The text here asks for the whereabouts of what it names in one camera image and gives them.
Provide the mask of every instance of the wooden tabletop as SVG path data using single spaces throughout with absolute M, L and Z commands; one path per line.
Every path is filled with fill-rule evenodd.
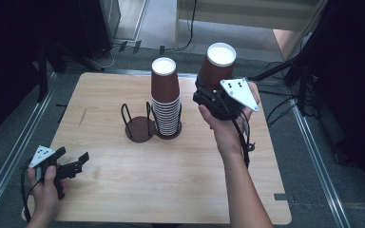
M 179 78 L 182 132 L 174 140 L 153 136 L 133 142 L 125 134 L 121 106 L 132 118 L 145 116 L 151 101 L 150 77 L 85 73 L 68 104 L 50 148 L 64 146 L 61 163 L 90 160 L 75 179 L 57 220 L 229 223 L 223 164 L 213 132 L 192 101 L 195 79 Z M 287 224 L 291 214 L 262 104 L 251 120 L 249 172 L 274 224 Z

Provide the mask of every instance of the forearm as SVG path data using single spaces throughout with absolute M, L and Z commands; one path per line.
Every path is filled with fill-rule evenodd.
M 240 154 L 223 158 L 232 227 L 272 227 Z

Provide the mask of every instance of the person's hand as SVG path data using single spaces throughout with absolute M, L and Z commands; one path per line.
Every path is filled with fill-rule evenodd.
M 254 96 L 254 99 L 258 104 L 259 97 L 257 93 L 250 84 L 249 87 Z M 210 125 L 210 128 L 214 131 L 215 140 L 218 146 L 218 150 L 221 153 L 221 157 L 225 159 L 228 156 L 242 156 L 239 133 L 237 132 L 233 123 L 231 121 L 220 121 L 214 118 L 210 111 L 204 105 L 200 105 L 199 110 L 202 114 L 203 119 Z M 238 117 L 236 119 L 236 122 L 240 127 L 241 132 L 244 129 L 245 122 L 245 117 L 243 117 L 243 115 L 246 116 L 247 120 L 250 120 L 253 111 L 250 108 L 245 107 L 242 112 L 243 114 L 241 114 L 241 117 Z
M 37 182 L 35 179 L 35 170 L 29 168 L 29 178 L 31 186 Z M 33 189 L 33 196 L 35 202 L 34 213 L 31 217 L 31 221 L 28 227 L 49 227 L 55 217 L 57 216 L 61 203 L 58 200 L 57 189 L 54 185 L 54 179 L 56 176 L 56 167 L 50 166 L 44 176 L 44 183 L 39 182 Z

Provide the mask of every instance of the white triangular marker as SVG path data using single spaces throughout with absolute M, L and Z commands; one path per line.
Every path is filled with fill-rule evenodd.
M 42 145 L 38 146 L 37 150 L 35 151 L 34 157 L 31 160 L 29 165 L 30 168 L 34 168 L 36 165 L 44 161 L 45 159 L 49 158 L 49 156 L 53 155 L 55 150 L 44 147 Z
M 256 112 L 259 111 L 259 107 L 245 78 L 221 80 L 221 87 L 223 87 L 229 97 Z

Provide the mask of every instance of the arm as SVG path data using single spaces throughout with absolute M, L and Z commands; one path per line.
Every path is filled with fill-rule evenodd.
M 61 203 L 58 200 L 58 193 L 54 185 L 55 175 L 56 168 L 52 165 L 46 172 L 44 183 L 39 182 L 34 187 L 35 208 L 31 221 L 27 226 L 28 228 L 49 227 L 58 214 Z M 31 186 L 33 186 L 36 183 L 35 170 L 33 168 L 29 168 L 29 178 L 31 180 Z
M 252 91 L 258 103 L 259 98 L 253 89 Z M 203 105 L 200 105 L 199 110 L 203 119 L 214 130 L 215 140 L 223 160 L 231 226 L 272 227 L 272 222 L 244 164 L 236 128 L 230 121 L 222 122 L 215 119 Z M 249 119 L 252 111 L 244 108 L 243 112 Z M 237 123 L 242 127 L 243 118 L 238 117 Z

